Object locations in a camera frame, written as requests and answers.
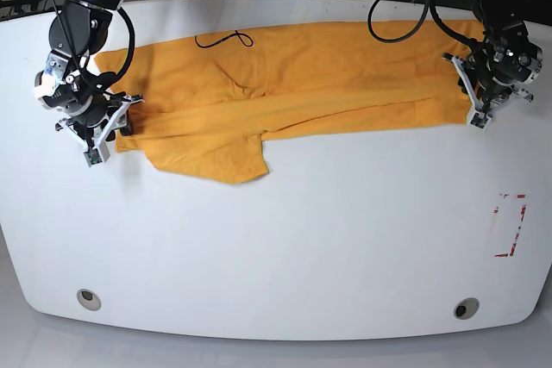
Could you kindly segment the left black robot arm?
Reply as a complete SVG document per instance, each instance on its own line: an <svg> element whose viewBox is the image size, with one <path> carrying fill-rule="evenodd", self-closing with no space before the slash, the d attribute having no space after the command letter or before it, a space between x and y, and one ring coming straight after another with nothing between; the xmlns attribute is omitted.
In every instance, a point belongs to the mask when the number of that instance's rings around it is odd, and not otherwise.
<svg viewBox="0 0 552 368"><path fill-rule="evenodd" d="M529 39L525 0L472 0L484 27L484 41L474 57L479 99L487 106L507 99L516 84L530 84L543 68L543 51Z"/></svg>

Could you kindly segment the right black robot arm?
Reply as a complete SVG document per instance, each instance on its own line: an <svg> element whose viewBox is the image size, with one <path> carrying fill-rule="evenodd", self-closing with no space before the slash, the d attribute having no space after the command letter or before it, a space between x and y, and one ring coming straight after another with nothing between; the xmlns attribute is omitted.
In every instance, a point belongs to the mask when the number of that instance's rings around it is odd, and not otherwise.
<svg viewBox="0 0 552 368"><path fill-rule="evenodd" d="M108 126L115 113L132 102L124 93L113 94L110 87L130 68L135 52L135 29L122 8L123 0L65 0L55 10L48 40L51 51L45 69L34 81L34 96L47 109L67 115L57 129L68 126L87 146L95 134L114 139L115 128ZM112 17L118 13L129 32L129 45L122 68L116 72L92 74L87 66L92 55L107 41Z"/></svg>

